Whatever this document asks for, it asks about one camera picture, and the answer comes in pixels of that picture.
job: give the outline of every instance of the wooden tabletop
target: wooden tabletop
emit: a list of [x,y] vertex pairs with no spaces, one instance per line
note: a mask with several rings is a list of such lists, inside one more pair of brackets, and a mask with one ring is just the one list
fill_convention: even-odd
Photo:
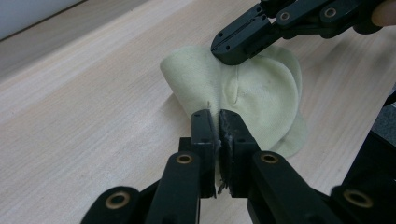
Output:
[[[107,189],[161,178],[191,123],[159,63],[255,0],[87,1],[0,42],[0,223],[79,223]],[[396,81],[396,29],[277,45],[303,70],[309,129],[289,162],[315,189],[341,184]],[[246,200],[202,200],[201,223],[249,223]]]

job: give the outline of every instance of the folded cloth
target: folded cloth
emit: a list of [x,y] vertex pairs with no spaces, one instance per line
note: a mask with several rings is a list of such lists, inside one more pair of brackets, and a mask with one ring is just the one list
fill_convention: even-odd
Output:
[[219,111],[238,113],[261,150],[288,157],[300,149],[306,126],[298,112],[302,78],[297,59],[270,47],[242,64],[225,65],[208,47],[177,49],[161,70],[187,115],[210,109],[219,128]]

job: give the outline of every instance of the fabric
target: fabric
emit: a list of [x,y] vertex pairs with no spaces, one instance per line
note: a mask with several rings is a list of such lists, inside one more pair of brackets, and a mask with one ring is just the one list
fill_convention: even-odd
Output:
[[232,110],[242,117],[261,150],[288,157],[303,146],[306,126],[298,113],[301,70],[289,51],[270,47],[230,66],[208,47],[186,47],[166,57],[161,70],[189,117],[209,108],[219,128],[219,111]]

